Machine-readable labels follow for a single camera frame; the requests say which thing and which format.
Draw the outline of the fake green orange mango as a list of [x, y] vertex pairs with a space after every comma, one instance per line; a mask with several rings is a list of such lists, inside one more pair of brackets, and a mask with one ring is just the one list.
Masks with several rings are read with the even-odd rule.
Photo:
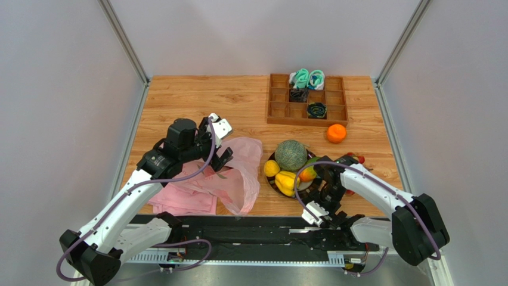
[[[310, 158], [306, 163], [305, 165], [308, 165], [308, 164], [311, 164], [311, 163], [314, 163], [316, 161], [318, 161], [320, 159], [320, 157], [313, 157], [313, 158]], [[301, 182], [312, 182], [316, 177], [317, 177], [317, 172], [314, 170], [314, 167], [313, 166], [310, 166], [310, 167], [307, 167], [305, 168], [299, 175], [299, 179], [301, 180]]]

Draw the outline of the fake yellow lemon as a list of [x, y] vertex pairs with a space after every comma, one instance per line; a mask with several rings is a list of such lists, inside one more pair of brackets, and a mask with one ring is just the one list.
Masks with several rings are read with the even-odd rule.
[[274, 177], [280, 172], [280, 167], [275, 160], [268, 160], [264, 164], [264, 174], [266, 177]]

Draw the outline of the pink plastic bag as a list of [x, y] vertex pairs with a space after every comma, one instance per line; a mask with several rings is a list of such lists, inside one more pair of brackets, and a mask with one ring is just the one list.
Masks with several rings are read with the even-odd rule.
[[253, 208], [260, 190], [258, 172], [263, 155], [262, 142], [238, 137], [224, 141], [222, 146], [230, 147], [234, 154], [220, 171], [207, 167], [189, 180], [167, 184], [165, 189], [212, 195], [232, 214], [246, 215]]

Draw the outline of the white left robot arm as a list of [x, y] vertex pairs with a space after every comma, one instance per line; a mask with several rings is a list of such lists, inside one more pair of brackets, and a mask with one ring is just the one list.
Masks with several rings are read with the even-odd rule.
[[169, 183], [191, 179], [210, 166], [221, 170], [233, 157], [231, 148], [217, 155], [222, 140], [233, 132], [227, 119], [212, 113], [199, 125], [190, 119], [176, 119], [166, 136], [155, 143], [138, 162], [124, 187], [78, 231], [66, 230], [60, 237], [63, 255], [56, 265], [63, 281], [87, 280], [106, 285], [129, 259], [167, 242], [181, 222], [163, 212], [149, 223], [124, 229], [148, 200]]

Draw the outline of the fake green netted melon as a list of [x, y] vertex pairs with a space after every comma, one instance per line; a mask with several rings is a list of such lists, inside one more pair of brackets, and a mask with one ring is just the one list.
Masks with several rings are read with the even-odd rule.
[[277, 145], [274, 157], [282, 170], [296, 172], [307, 162], [307, 150], [298, 141], [286, 140]]

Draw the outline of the fake yellow bell pepper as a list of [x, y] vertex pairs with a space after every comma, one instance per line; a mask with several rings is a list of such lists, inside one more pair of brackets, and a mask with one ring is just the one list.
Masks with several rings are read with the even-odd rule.
[[275, 184], [279, 191], [288, 197], [295, 196], [295, 186], [300, 185], [300, 178], [293, 172], [280, 171], [275, 175]]

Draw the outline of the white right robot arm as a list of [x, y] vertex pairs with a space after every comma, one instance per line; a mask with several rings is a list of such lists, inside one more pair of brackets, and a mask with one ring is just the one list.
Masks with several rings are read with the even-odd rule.
[[[336, 161], [325, 156], [308, 166], [325, 182], [318, 197], [303, 204], [302, 217], [308, 223], [337, 226], [356, 243], [394, 249], [403, 261], [413, 266], [427, 259], [441, 259], [441, 248], [450, 242], [450, 236], [431, 196], [402, 191], [372, 174], [351, 156]], [[356, 215], [334, 223], [333, 213], [347, 191], [371, 202], [387, 220]]]

